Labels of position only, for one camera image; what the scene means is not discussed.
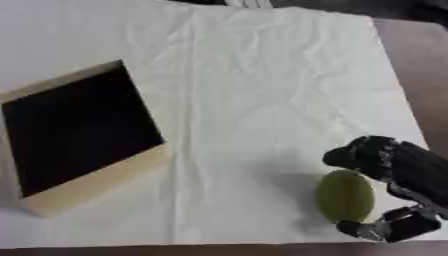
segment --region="green ball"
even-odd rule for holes
[[[332,223],[341,220],[362,222],[373,209],[374,195],[369,182],[351,170],[325,175],[316,190],[316,203]]]

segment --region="white cloth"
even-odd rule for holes
[[[173,155],[59,216],[2,208],[0,247],[353,241],[315,208],[323,153],[364,134],[425,145],[367,17],[13,0],[0,34],[2,91],[124,60]],[[373,185],[372,218],[401,204]]]

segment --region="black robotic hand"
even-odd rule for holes
[[[327,152],[323,161],[385,182],[392,196],[417,203],[386,212],[374,223],[341,221],[337,228],[345,234],[397,242],[439,229],[437,217],[448,220],[448,161],[428,150],[393,138],[364,136]]]

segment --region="wooden box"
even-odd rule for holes
[[[11,194],[39,215],[165,162],[164,140],[121,61],[3,93],[0,103]]]

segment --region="tabletop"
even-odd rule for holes
[[[431,148],[448,157],[448,33],[436,24],[376,19],[384,47],[404,88],[423,135]],[[285,244],[130,246],[99,248],[29,248],[0,250],[1,255],[446,255],[448,242],[398,244]]]

